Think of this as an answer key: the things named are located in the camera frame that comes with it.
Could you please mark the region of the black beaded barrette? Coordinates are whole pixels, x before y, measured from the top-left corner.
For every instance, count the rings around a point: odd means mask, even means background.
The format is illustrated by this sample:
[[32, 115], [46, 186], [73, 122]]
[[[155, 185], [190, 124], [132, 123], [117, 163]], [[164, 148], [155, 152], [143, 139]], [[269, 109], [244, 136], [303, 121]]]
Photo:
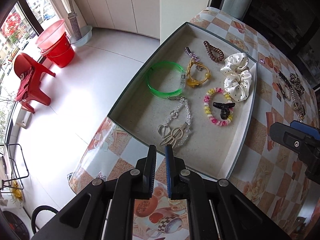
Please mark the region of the black beaded barrette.
[[279, 71], [278, 75], [285, 83], [290, 83], [289, 80], [286, 78], [286, 76], [281, 71]]

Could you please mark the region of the white low cabinet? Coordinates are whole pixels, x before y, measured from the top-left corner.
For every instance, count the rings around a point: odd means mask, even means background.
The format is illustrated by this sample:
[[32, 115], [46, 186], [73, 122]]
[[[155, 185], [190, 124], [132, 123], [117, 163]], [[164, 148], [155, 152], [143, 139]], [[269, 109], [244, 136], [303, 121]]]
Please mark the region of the white low cabinet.
[[160, 39], [159, 0], [74, 0], [87, 24]]

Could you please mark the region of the red plastic chair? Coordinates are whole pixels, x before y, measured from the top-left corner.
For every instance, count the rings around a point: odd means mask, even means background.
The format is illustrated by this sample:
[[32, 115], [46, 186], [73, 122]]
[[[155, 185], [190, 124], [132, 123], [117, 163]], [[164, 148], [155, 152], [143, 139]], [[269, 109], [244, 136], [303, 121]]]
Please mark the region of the red plastic chair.
[[22, 105], [24, 110], [35, 113], [34, 108], [29, 103], [30, 101], [37, 101], [45, 106], [50, 105], [51, 98], [40, 89], [40, 84], [43, 73], [56, 77], [54, 72], [26, 53], [17, 55], [14, 61], [14, 72], [20, 78], [16, 101]]

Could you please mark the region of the beige hair clip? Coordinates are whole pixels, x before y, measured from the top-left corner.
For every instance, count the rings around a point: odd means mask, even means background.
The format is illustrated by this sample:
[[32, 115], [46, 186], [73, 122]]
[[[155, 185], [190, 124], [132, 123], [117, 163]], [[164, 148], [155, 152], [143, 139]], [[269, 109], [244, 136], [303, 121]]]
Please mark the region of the beige hair clip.
[[164, 139], [161, 141], [160, 146], [171, 145], [174, 148], [178, 141], [180, 141], [184, 136], [184, 130], [182, 128], [176, 127], [173, 129]]

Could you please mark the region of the light blue basin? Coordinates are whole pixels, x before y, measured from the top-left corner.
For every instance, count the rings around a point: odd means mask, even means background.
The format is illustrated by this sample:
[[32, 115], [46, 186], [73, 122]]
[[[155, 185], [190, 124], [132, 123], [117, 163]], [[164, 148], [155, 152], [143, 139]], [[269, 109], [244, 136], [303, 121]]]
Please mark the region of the light blue basin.
[[92, 38], [92, 29], [93, 27], [90, 25], [81, 27], [80, 28], [81, 38], [77, 40], [75, 36], [72, 35], [70, 38], [71, 45], [75, 47], [81, 47], [81, 46], [84, 46], [86, 43], [88, 43]]

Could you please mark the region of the leopard print scrunchie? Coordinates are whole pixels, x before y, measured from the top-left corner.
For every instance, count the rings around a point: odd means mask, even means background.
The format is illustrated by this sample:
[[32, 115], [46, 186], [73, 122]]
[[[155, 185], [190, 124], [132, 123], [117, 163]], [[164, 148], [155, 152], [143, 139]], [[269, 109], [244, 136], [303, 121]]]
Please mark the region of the leopard print scrunchie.
[[290, 83], [296, 90], [299, 96], [302, 96], [305, 92], [305, 89], [301, 83], [300, 78], [295, 73], [290, 73]]

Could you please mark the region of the checkered floral tablecloth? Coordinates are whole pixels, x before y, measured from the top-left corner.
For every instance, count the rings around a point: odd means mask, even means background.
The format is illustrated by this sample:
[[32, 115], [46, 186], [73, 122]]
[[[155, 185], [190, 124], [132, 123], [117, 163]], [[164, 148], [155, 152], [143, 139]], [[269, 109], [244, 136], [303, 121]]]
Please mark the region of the checkered floral tablecloth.
[[[277, 86], [281, 71], [295, 73], [305, 89], [304, 121], [319, 125], [317, 100], [294, 63], [267, 38], [231, 15], [207, 7], [192, 19], [193, 24], [212, 31], [259, 61], [257, 95], [253, 116], [231, 182], [293, 239], [304, 239], [319, 219], [319, 185], [308, 180], [306, 165], [298, 156], [271, 141], [272, 123], [289, 124], [298, 115]], [[79, 166], [68, 180], [78, 193], [96, 177], [118, 178], [132, 168], [141, 143], [105, 118], [89, 143]]]

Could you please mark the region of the silver rhinestone hair clip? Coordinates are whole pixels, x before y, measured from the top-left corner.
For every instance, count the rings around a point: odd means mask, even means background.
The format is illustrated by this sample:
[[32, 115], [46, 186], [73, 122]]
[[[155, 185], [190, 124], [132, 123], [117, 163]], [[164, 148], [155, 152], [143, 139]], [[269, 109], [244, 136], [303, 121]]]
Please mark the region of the silver rhinestone hair clip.
[[199, 58], [189, 49], [189, 47], [185, 47], [184, 51], [190, 57], [191, 63], [196, 65], [196, 69], [202, 71], [203, 67], [200, 66]]

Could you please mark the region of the green plastic bangle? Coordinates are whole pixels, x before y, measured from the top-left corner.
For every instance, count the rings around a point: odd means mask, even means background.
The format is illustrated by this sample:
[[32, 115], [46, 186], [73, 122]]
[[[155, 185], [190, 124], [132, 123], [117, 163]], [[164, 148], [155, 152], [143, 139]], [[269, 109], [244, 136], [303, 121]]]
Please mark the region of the green plastic bangle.
[[175, 62], [162, 61], [153, 64], [146, 72], [146, 84], [152, 95], [167, 99], [182, 94], [186, 72]]

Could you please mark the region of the clear large claw clip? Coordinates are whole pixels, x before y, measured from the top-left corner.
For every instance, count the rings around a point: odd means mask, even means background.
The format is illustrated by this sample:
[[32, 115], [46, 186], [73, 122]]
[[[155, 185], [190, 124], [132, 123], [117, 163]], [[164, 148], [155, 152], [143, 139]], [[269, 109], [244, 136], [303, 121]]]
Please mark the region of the clear large claw clip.
[[294, 88], [290, 89], [291, 92], [291, 98], [292, 98], [292, 109], [298, 114], [298, 115], [305, 115], [305, 109], [304, 105], [297, 93], [297, 91]]

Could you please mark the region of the small black claw clip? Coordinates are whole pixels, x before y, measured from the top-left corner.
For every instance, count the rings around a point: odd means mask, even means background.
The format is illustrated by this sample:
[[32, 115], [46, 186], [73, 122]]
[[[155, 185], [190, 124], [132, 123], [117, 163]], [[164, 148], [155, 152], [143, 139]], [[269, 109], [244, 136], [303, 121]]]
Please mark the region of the small black claw clip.
[[231, 109], [235, 106], [235, 103], [221, 103], [213, 102], [213, 107], [220, 109], [220, 117], [222, 120], [226, 120], [231, 114]]

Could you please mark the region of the grey shallow tray box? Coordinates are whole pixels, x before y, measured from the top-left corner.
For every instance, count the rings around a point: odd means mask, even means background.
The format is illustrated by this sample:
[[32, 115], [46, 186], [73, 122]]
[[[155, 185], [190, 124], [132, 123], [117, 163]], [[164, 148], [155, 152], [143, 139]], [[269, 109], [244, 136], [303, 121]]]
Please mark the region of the grey shallow tray box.
[[191, 136], [175, 151], [193, 170], [213, 179], [228, 178], [240, 155], [252, 117], [256, 86], [251, 85], [249, 96], [237, 102], [233, 120], [225, 128], [218, 128], [204, 117], [203, 97], [208, 89], [223, 84], [225, 77], [208, 58], [203, 42], [217, 45], [227, 55], [238, 48], [224, 38], [192, 23], [182, 24], [149, 57], [108, 113], [108, 118], [144, 145], [155, 145], [164, 153], [157, 131], [165, 116], [177, 106], [175, 100], [161, 99], [147, 87], [147, 71], [161, 61], [171, 61], [186, 67], [189, 57], [184, 52], [189, 47], [210, 69], [212, 79], [200, 88], [185, 87], [183, 95], [191, 110]]

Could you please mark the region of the black bow hair clip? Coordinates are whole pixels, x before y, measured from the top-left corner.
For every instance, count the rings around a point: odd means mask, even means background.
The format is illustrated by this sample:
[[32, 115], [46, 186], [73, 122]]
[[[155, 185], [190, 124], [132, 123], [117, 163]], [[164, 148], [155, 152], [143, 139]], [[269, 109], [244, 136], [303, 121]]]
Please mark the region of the black bow hair clip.
[[283, 90], [283, 88], [281, 87], [281, 85], [279, 83], [277, 83], [277, 86], [280, 89], [280, 92], [281, 92], [283, 98], [287, 99], [286, 94], [285, 94], [285, 90]]

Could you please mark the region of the red plastic bucket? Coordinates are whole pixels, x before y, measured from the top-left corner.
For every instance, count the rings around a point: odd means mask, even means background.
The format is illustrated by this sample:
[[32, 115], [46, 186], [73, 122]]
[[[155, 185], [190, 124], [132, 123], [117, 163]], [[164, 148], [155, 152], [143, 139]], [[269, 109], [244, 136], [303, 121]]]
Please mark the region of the red plastic bucket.
[[41, 55], [59, 68], [69, 65], [75, 56], [75, 51], [66, 32], [64, 19], [59, 19], [45, 29], [35, 44], [40, 49]]

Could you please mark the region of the cream polka dot scrunchie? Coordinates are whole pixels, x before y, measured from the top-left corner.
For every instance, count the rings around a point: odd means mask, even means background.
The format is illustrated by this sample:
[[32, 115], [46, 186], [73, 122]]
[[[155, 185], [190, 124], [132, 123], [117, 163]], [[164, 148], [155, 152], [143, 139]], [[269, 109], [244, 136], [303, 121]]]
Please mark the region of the cream polka dot scrunchie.
[[246, 53], [236, 53], [227, 57], [220, 69], [225, 76], [224, 90], [235, 102], [245, 101], [249, 97], [253, 76], [248, 64], [249, 58]]

